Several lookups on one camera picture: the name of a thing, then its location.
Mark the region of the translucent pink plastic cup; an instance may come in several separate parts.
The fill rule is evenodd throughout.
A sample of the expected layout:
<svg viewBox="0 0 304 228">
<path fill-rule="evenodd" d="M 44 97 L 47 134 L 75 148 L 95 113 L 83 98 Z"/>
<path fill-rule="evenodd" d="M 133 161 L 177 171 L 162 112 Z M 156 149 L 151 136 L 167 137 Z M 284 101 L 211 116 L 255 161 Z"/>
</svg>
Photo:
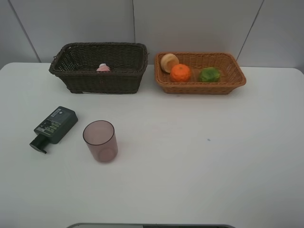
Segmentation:
<svg viewBox="0 0 304 228">
<path fill-rule="evenodd" d="M 96 161 L 107 163 L 116 158 L 118 145 L 110 122 L 98 120 L 90 123 L 83 131 L 83 139 Z"/>
</svg>

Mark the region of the orange tangerine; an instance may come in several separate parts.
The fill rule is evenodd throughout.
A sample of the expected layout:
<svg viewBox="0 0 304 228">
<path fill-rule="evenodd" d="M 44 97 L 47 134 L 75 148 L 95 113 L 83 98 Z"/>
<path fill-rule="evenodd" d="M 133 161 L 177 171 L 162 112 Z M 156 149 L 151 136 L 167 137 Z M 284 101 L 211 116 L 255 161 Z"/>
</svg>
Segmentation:
<svg viewBox="0 0 304 228">
<path fill-rule="evenodd" d="M 191 69 L 187 65 L 177 64 L 171 69 L 170 79 L 173 82 L 188 82 L 191 75 Z"/>
</svg>

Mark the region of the dark brown wicker basket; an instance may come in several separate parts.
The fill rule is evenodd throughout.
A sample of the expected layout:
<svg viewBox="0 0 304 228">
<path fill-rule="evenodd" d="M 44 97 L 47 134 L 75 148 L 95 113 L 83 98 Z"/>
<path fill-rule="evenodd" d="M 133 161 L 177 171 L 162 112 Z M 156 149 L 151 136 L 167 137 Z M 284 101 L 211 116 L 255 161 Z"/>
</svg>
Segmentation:
<svg viewBox="0 0 304 228">
<path fill-rule="evenodd" d="M 108 72 L 97 72 L 105 63 Z M 126 42 L 69 43 L 54 57 L 49 72 L 74 94 L 135 94 L 148 65 L 144 44 Z"/>
</svg>

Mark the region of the green lime fruit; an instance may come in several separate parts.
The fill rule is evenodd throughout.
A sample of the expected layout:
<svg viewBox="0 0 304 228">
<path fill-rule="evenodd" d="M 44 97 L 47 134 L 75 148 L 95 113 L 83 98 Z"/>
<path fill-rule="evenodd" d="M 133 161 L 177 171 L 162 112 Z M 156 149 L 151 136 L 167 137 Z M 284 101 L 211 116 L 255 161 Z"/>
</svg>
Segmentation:
<svg viewBox="0 0 304 228">
<path fill-rule="evenodd" d="M 199 74 L 199 81 L 203 83 L 216 83 L 220 80 L 220 71 L 214 67 L 206 67 Z"/>
</svg>

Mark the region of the pink lotion bottle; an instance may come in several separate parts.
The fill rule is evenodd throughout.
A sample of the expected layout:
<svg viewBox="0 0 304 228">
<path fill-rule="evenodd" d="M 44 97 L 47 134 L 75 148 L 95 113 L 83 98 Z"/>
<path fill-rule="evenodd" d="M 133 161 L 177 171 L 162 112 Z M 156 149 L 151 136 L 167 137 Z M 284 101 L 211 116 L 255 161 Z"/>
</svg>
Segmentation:
<svg viewBox="0 0 304 228">
<path fill-rule="evenodd" d="M 108 72 L 110 70 L 111 69 L 110 69 L 110 67 L 107 64 L 102 63 L 102 64 L 99 65 L 99 68 L 96 71 L 97 72 Z"/>
</svg>

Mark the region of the light brown wicker basket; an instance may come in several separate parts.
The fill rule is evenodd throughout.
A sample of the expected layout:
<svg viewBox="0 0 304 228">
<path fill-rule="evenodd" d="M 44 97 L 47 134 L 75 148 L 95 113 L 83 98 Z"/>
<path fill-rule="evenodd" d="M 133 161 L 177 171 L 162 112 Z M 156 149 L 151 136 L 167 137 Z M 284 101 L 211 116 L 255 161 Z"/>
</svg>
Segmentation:
<svg viewBox="0 0 304 228">
<path fill-rule="evenodd" d="M 191 70 L 188 82 L 172 82 L 170 74 L 161 69 L 161 59 L 166 52 L 156 54 L 154 74 L 157 84 L 169 94 L 227 95 L 247 82 L 235 58 L 222 52 L 173 52 L 181 64 Z M 214 67 L 220 72 L 218 82 L 201 82 L 200 72 Z"/>
</svg>

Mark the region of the dark green pump bottle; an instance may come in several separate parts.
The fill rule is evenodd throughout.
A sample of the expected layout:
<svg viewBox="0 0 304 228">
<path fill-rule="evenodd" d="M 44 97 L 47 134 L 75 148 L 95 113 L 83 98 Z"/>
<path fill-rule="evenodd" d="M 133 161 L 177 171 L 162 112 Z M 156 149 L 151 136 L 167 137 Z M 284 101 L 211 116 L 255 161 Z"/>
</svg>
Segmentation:
<svg viewBox="0 0 304 228">
<path fill-rule="evenodd" d="M 37 136 L 29 145 L 46 154 L 45 147 L 50 143 L 59 143 L 77 121 L 78 117 L 73 110 L 59 106 L 34 129 Z"/>
</svg>

